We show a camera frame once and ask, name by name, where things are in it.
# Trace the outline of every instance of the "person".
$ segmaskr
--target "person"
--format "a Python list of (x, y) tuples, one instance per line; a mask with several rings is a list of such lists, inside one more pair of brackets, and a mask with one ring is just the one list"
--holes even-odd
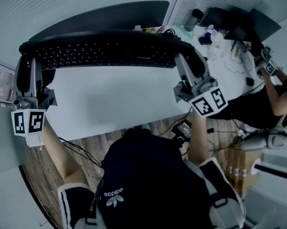
[(42, 140), (64, 180), (58, 188), (64, 228), (241, 228), (244, 204), (209, 158), (206, 119), (195, 112), (191, 118), (188, 160), (180, 142), (129, 129), (109, 148), (95, 193), (45, 120)]
[(210, 118), (237, 119), (258, 129), (272, 129), (285, 116), (282, 125), (287, 126), (287, 76), (279, 69), (276, 76), (282, 85), (274, 86), (264, 68), (261, 75), (265, 82), (261, 91), (228, 101), (226, 108)]

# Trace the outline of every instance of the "gray backpack strap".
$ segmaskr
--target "gray backpack strap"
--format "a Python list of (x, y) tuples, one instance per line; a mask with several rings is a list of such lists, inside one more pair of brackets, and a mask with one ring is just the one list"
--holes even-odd
[(213, 201), (213, 207), (210, 209), (210, 220), (213, 226), (217, 226), (221, 229), (239, 229), (240, 222), (237, 218), (240, 217), (240, 215), (236, 215), (235, 211), (236, 206), (237, 208), (240, 207), (239, 203), (234, 199), (225, 198), (222, 194), (218, 193), (214, 185), (205, 177), (202, 170), (196, 165), (188, 160), (185, 161), (185, 164), (205, 181), (209, 195)]
[(92, 202), (89, 215), (85, 218), (85, 224), (89, 229), (106, 229), (105, 222), (103, 220), (102, 214), (97, 207), (98, 201), (101, 199), (101, 187), (103, 184), (103, 178), (99, 182), (96, 188), (95, 198)]

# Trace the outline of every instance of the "white table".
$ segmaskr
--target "white table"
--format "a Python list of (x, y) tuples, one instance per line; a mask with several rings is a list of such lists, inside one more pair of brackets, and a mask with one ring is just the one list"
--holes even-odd
[[(194, 36), (174, 28), (183, 41), (190, 42), (207, 55), (207, 46), (201, 46), (197, 35), (204, 28), (195, 27)], [(211, 75), (216, 78), (227, 100), (237, 98), (255, 88), (261, 80), (255, 73), (253, 57), (248, 53), (249, 71), (255, 79), (253, 87), (246, 86), (246, 73), (233, 73), (226, 69), (239, 69), (242, 65), (225, 57), (208, 62)], [(58, 106), (51, 106), (48, 118), (56, 133), (74, 140), (128, 128), (189, 111), (189, 104), (176, 103), (173, 87), (180, 81), (177, 67), (81, 67), (56, 71), (50, 88), (54, 89)]]

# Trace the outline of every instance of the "electronic device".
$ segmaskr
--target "electronic device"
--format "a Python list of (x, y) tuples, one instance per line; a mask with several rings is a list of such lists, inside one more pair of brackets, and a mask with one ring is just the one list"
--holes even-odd
[(202, 117), (223, 110), (227, 101), (210, 76), (206, 60), (186, 42), (141, 31), (90, 31), (29, 40), (19, 48), (15, 72), (15, 135), (40, 133), (45, 111), (57, 105), (53, 89), (43, 84), (42, 71), (81, 66), (177, 66), (181, 82), (174, 87), (176, 101), (190, 103)]
[(225, 39), (247, 42), (263, 42), (281, 29), (271, 18), (253, 9), (242, 22), (229, 31)]
[(246, 84), (247, 84), (248, 86), (253, 86), (255, 83), (254, 83), (254, 80), (253, 80), (252, 78), (247, 77), (247, 78), (246, 78)]
[(220, 8), (209, 8), (206, 17), (201, 21), (199, 26), (223, 30), (232, 30), (239, 25), (246, 15), (246, 11), (238, 9), (237, 11), (227, 11)]
[(177, 123), (171, 130), (174, 134), (174, 138), (181, 137), (185, 142), (189, 142), (191, 138), (191, 123), (187, 120)]
[(199, 38), (199, 43), (200, 43), (200, 45), (210, 45), (210, 44), (212, 44), (212, 41), (211, 41), (210, 37), (202, 36)]

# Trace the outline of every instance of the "black wire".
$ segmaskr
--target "black wire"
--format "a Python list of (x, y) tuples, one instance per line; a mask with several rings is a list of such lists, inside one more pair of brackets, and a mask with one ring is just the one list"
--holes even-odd
[(255, 132), (249, 132), (249, 131), (246, 131), (242, 128), (240, 128), (238, 126), (238, 124), (235, 122), (235, 120), (233, 120), (234, 124), (242, 131), (244, 131), (245, 133), (249, 133), (249, 134), (252, 134), (252, 135), (265, 135), (265, 134), (269, 134), (269, 135), (282, 135), (282, 136), (285, 136), (287, 137), (287, 133), (285, 132), (277, 132), (277, 133), (270, 133), (268, 129), (264, 129), (262, 130), (262, 132), (259, 132), (259, 131), (255, 131)]
[(222, 150), (225, 150), (225, 149), (228, 149), (228, 147), (223, 147), (223, 148), (214, 149), (214, 150), (213, 150), (212, 157), (215, 155), (216, 152), (219, 152), (219, 151), (222, 151)]
[(167, 29), (164, 33), (173, 34), (173, 35), (176, 34), (175, 30), (173, 30), (173, 29)]
[(187, 151), (184, 152), (181, 156), (183, 157), (184, 155), (186, 155), (189, 152), (189, 149), (190, 149), (190, 142), (188, 143)]
[(72, 146), (74, 146), (74, 147), (76, 147), (76, 148), (78, 148), (78, 149), (84, 151), (87, 156), (85, 156), (85, 155), (83, 155), (83, 154), (81, 154), (81, 153), (75, 151), (74, 149), (72, 149), (71, 147), (69, 147), (69, 146), (67, 146), (66, 144), (63, 143), (63, 145), (64, 145), (65, 147), (69, 148), (70, 150), (74, 151), (75, 153), (79, 154), (80, 156), (82, 156), (82, 157), (88, 159), (88, 160), (91, 161), (93, 164), (95, 164), (96, 166), (98, 166), (98, 167), (101, 168), (101, 164), (91, 155), (91, 153), (89, 153), (88, 151), (84, 150), (82, 147), (80, 147), (80, 146), (78, 146), (78, 145), (76, 145), (76, 144), (70, 143), (70, 142), (68, 142), (68, 141), (66, 141), (66, 142), (69, 143), (70, 145), (72, 145)]
[(94, 164), (97, 163), (97, 165), (98, 165), (99, 167), (101, 167), (102, 164), (100, 164), (100, 162), (98, 162), (98, 161), (95, 159), (95, 157), (94, 157), (91, 153), (89, 153), (87, 150), (85, 150), (85, 149), (83, 149), (81, 146), (79, 146), (79, 145), (77, 145), (77, 144), (74, 144), (74, 143), (71, 143), (71, 142), (69, 142), (69, 141), (67, 141), (67, 140), (65, 140), (65, 139), (63, 139), (63, 138), (61, 138), (61, 137), (59, 137), (59, 139), (61, 139), (62, 141), (67, 142), (68, 144), (70, 144), (70, 145), (72, 145), (72, 146), (74, 146), (74, 147), (76, 147), (76, 148), (78, 148), (78, 149), (84, 151), (91, 162), (93, 162)]
[(247, 95), (247, 94), (253, 92), (254, 90), (256, 90), (256, 89), (257, 89), (259, 86), (261, 86), (262, 84), (264, 84), (264, 82), (260, 83), (260, 84), (259, 84), (257, 87), (255, 87), (254, 89), (252, 89), (252, 90), (250, 90), (250, 91), (248, 91), (248, 92), (242, 94), (240, 97), (242, 97), (242, 96), (244, 96), (244, 95)]
[(213, 145), (213, 149), (215, 150), (215, 144), (210, 140), (208, 140), (208, 142), (210, 142)]
[(182, 117), (182, 118), (180, 118), (180, 119), (174, 121), (173, 124), (170, 125), (170, 127), (169, 127), (167, 130), (165, 130), (163, 133), (159, 134), (158, 136), (161, 136), (161, 135), (165, 134), (165, 133), (166, 133), (167, 131), (169, 131), (169, 130), (172, 128), (172, 126), (174, 126), (177, 122), (179, 122), (179, 121), (184, 120), (185, 118), (187, 118), (188, 115), (189, 115), (190, 112), (191, 112), (191, 109), (192, 109), (192, 107), (190, 107), (189, 112), (188, 112), (184, 117)]
[(214, 131), (214, 132), (239, 134), (238, 132), (233, 132), (233, 131)]

